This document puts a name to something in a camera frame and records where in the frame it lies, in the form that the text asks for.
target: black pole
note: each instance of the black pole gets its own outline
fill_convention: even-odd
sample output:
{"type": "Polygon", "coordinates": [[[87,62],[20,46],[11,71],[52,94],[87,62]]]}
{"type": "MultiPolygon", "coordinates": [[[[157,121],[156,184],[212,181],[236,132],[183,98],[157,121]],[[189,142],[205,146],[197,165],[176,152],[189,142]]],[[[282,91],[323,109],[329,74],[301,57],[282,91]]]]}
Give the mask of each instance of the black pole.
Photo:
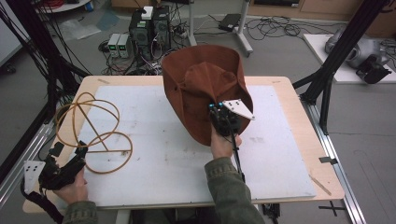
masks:
{"type": "Polygon", "coordinates": [[[387,0],[364,0],[319,70],[309,77],[293,83],[295,89],[309,82],[311,83],[306,92],[301,95],[301,100],[311,105],[316,103],[316,100],[323,92],[319,124],[325,134],[328,134],[327,117],[329,113],[332,79],[335,72],[387,2],[387,0]]]}

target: black device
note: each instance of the black device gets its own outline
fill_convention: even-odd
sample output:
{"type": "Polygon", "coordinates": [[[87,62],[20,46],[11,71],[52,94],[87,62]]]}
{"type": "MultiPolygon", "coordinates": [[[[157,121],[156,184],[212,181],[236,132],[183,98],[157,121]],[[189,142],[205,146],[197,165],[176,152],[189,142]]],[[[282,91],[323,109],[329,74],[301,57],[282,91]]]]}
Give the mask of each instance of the black device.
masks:
{"type": "Polygon", "coordinates": [[[140,54],[145,60],[152,60],[151,44],[153,44],[154,30],[152,20],[142,20],[142,10],[132,14],[129,34],[133,42],[134,55],[140,54]]]}
{"type": "Polygon", "coordinates": [[[61,154],[62,150],[55,147],[49,152],[46,159],[44,159],[46,165],[38,178],[40,191],[42,189],[61,189],[74,183],[76,174],[85,166],[85,155],[88,151],[85,143],[81,141],[79,143],[81,147],[76,148],[76,156],[62,168],[59,168],[54,159],[54,157],[58,157],[61,154]]]}
{"type": "Polygon", "coordinates": [[[222,136],[230,136],[238,133],[241,128],[241,120],[223,103],[209,105],[210,119],[213,127],[222,136]]]}
{"type": "Polygon", "coordinates": [[[85,155],[88,151],[86,144],[79,141],[81,147],[76,148],[76,156],[70,160],[64,167],[60,168],[56,164],[54,157],[58,157],[64,145],[62,143],[56,143],[55,148],[49,150],[49,154],[44,159],[46,163],[40,176],[38,177],[38,183],[40,185],[40,193],[30,192],[29,194],[24,192],[24,178],[21,182],[21,193],[29,201],[39,205],[43,208],[52,219],[61,224],[64,216],[58,211],[55,205],[47,198],[46,193],[43,189],[61,189],[66,185],[72,184],[75,181],[76,174],[85,166],[85,155]]]}
{"type": "Polygon", "coordinates": [[[239,160],[238,150],[239,147],[236,145],[235,135],[241,128],[241,120],[237,114],[229,110],[223,103],[210,104],[209,115],[213,127],[216,132],[223,137],[231,136],[231,143],[233,144],[233,155],[235,157],[236,166],[238,173],[242,176],[245,182],[245,175],[242,172],[241,163],[239,160]]]}
{"type": "Polygon", "coordinates": [[[391,74],[391,72],[378,62],[378,57],[376,55],[370,55],[359,65],[358,71],[356,71],[356,75],[367,84],[375,84],[389,74],[391,74]]]}
{"type": "Polygon", "coordinates": [[[219,24],[220,30],[231,32],[241,19],[241,14],[227,14],[219,24]]]}
{"type": "Polygon", "coordinates": [[[157,46],[160,46],[162,50],[170,49],[171,36],[169,32],[169,6],[154,8],[152,22],[157,39],[157,46]]]}

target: power supply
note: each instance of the power supply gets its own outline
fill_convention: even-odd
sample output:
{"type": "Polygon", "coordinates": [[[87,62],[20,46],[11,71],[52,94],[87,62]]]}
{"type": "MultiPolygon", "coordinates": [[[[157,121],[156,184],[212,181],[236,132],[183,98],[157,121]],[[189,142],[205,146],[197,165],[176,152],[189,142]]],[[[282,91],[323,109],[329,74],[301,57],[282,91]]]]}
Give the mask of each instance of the power supply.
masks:
{"type": "Polygon", "coordinates": [[[227,14],[225,18],[220,22],[219,29],[231,32],[233,28],[238,24],[241,14],[227,14]]]}
{"type": "Polygon", "coordinates": [[[157,44],[162,50],[171,48],[171,36],[169,32],[169,6],[157,7],[152,17],[157,44]]]}
{"type": "Polygon", "coordinates": [[[129,58],[132,53],[132,43],[129,35],[122,34],[120,35],[119,42],[117,43],[117,49],[119,50],[119,54],[121,58],[129,58]]]}
{"type": "Polygon", "coordinates": [[[107,42],[108,50],[110,50],[110,55],[113,58],[118,58],[119,50],[117,49],[117,43],[119,42],[120,34],[113,34],[110,40],[107,42]]]}
{"type": "Polygon", "coordinates": [[[134,54],[139,51],[146,60],[152,60],[151,44],[154,38],[152,27],[152,20],[142,20],[142,12],[140,10],[132,14],[129,33],[133,41],[134,54]]]}

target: white board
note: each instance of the white board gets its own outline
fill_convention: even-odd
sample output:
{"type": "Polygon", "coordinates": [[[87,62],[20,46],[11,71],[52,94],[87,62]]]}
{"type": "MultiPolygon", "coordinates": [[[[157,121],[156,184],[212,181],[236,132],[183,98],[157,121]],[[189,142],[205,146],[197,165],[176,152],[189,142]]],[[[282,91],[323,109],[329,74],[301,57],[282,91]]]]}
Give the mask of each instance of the white board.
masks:
{"type": "MultiPolygon", "coordinates": [[[[332,37],[332,35],[304,35],[305,42],[308,44],[309,48],[314,51],[321,63],[324,63],[327,56],[329,56],[324,48],[330,37],[332,37]]],[[[378,83],[396,83],[396,73],[386,64],[384,65],[384,68],[388,69],[392,73],[385,76],[378,83]]],[[[356,69],[350,67],[347,63],[341,64],[340,68],[335,73],[334,80],[340,84],[365,83],[360,77],[358,77],[358,75],[356,75],[356,69]]]]}
{"type": "MultiPolygon", "coordinates": [[[[275,90],[269,86],[249,86],[248,91],[256,120],[241,134],[239,157],[252,199],[314,197],[312,181],[275,90]]],[[[109,175],[86,170],[91,200],[98,206],[115,207],[213,202],[204,169],[212,160],[210,148],[190,137],[162,86],[104,86],[95,97],[120,110],[118,131],[131,137],[134,151],[124,167],[109,175]]],[[[95,107],[88,117],[98,126],[98,132],[107,132],[115,123],[95,107]]],[[[89,142],[93,137],[85,121],[79,139],[89,142]]],[[[126,141],[110,138],[110,148],[128,146],[126,141]]],[[[90,156],[87,154],[87,163],[94,169],[112,169],[111,163],[124,159],[120,153],[94,159],[90,156]]]]}

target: person's left hand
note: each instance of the person's left hand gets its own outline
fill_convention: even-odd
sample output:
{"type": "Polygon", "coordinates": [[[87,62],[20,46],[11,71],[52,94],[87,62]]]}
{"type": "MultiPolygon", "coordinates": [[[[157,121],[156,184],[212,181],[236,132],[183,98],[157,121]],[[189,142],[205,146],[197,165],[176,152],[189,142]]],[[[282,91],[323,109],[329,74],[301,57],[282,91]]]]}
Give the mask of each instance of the person's left hand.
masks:
{"type": "Polygon", "coordinates": [[[88,201],[87,181],[84,179],[84,168],[76,175],[75,182],[53,191],[67,204],[88,201]]]}

